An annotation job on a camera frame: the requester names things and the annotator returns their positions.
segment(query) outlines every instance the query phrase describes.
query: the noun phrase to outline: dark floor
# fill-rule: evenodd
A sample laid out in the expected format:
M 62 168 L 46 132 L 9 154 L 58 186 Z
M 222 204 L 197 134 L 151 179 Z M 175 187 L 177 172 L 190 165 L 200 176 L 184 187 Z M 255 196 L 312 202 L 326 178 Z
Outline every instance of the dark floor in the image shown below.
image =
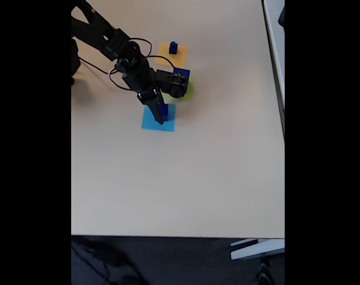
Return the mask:
M 259 259 L 230 259 L 228 246 L 236 239 L 163 238 L 163 237 L 92 237 L 113 245 L 134 262 L 149 285 L 254 285 Z M 105 273 L 103 263 L 74 247 L 96 269 Z M 284 254 L 268 257 L 276 285 L 284 285 Z M 110 267 L 110 280 L 119 280 L 130 268 Z M 104 280 L 72 251 L 72 284 L 102 285 Z

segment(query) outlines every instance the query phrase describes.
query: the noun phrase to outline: blue block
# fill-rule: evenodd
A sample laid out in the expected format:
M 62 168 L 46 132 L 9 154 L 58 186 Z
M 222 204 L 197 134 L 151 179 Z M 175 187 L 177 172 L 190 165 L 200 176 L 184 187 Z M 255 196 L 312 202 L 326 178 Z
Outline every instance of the blue block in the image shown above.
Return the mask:
M 144 105 L 142 129 L 155 129 L 158 131 L 174 132 L 174 122 L 176 117 L 176 105 L 168 104 L 168 120 L 160 125 L 153 116 L 147 105 Z
M 187 76 L 187 85 L 186 85 L 186 90 L 187 90 L 187 86 L 189 85 L 190 70 L 176 67 L 174 69 L 173 73 L 179 73 L 181 75 Z
M 177 54 L 177 47 L 178 47 L 177 43 L 171 42 L 170 46 L 169 46 L 169 54 L 176 55 Z
M 164 122 L 168 121 L 168 104 L 160 104 L 158 105 L 163 116 Z

